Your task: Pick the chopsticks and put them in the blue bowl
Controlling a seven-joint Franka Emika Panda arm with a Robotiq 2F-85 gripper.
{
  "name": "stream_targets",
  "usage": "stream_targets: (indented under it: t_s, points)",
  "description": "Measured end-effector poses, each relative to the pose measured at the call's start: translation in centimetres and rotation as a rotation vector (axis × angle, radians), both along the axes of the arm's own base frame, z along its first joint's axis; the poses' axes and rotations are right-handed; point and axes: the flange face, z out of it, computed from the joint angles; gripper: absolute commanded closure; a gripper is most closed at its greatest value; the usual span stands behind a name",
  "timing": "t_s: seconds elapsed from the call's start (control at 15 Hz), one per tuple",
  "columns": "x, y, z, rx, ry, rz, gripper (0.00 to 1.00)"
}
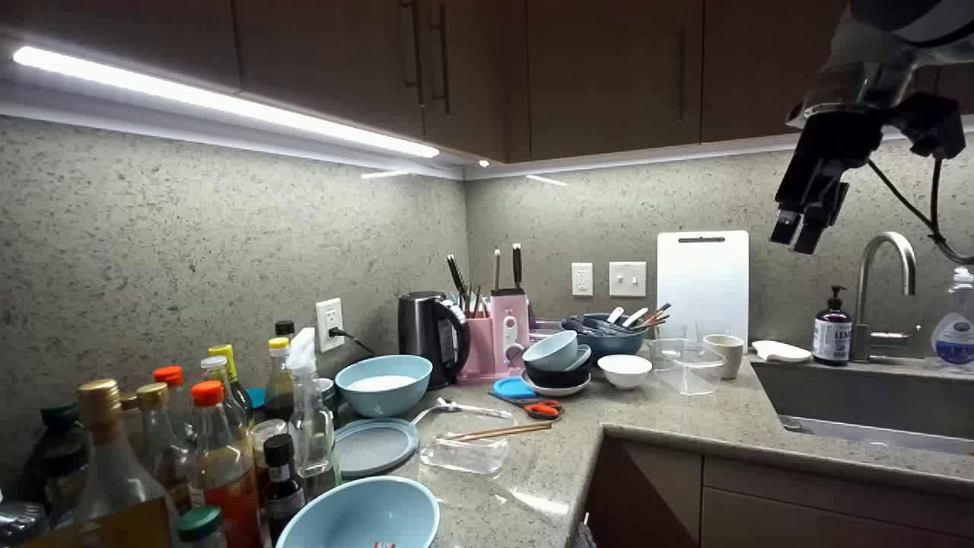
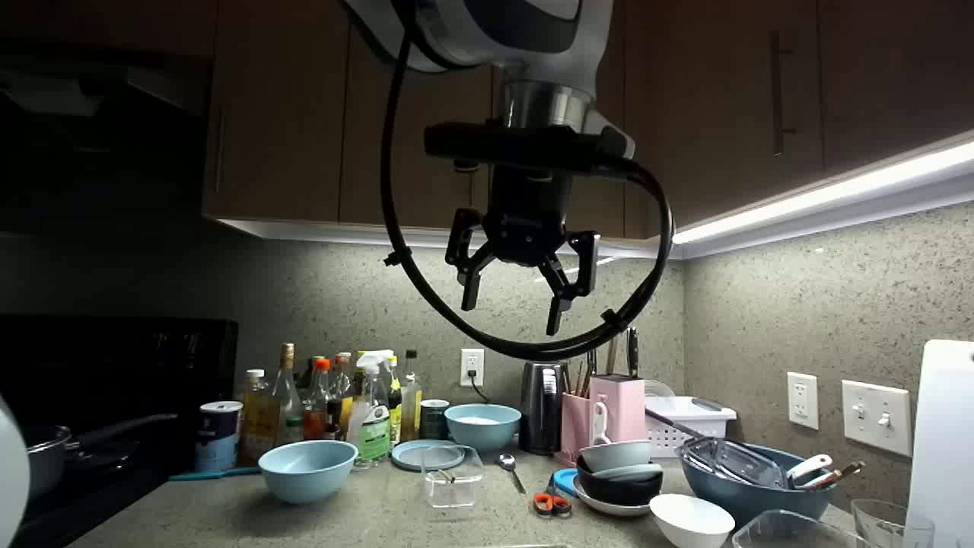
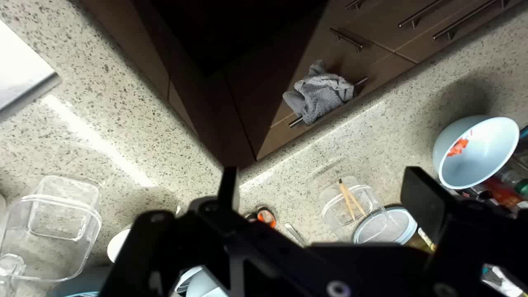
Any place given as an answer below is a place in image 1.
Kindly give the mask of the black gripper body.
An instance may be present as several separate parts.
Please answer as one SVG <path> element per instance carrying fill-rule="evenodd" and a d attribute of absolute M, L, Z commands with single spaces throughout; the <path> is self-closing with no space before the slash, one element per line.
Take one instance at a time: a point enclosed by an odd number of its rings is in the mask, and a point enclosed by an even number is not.
<path fill-rule="evenodd" d="M 875 114 L 819 114 L 813 116 L 786 176 L 775 190 L 772 245 L 795 254 L 813 254 L 825 228 L 841 217 L 849 184 L 848 170 L 863 169 L 884 141 L 884 118 Z"/>

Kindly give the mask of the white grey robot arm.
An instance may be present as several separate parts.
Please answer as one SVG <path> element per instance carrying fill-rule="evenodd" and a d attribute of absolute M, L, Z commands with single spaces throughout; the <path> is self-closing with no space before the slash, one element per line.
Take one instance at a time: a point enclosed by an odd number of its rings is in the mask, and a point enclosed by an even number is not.
<path fill-rule="evenodd" d="M 848 170 L 865 169 L 886 129 L 934 164 L 966 149 L 956 97 L 912 91 L 924 68 L 974 60 L 974 0 L 848 0 L 828 60 L 786 116 L 798 146 L 772 196 L 772 245 L 813 254 L 848 202 Z"/>

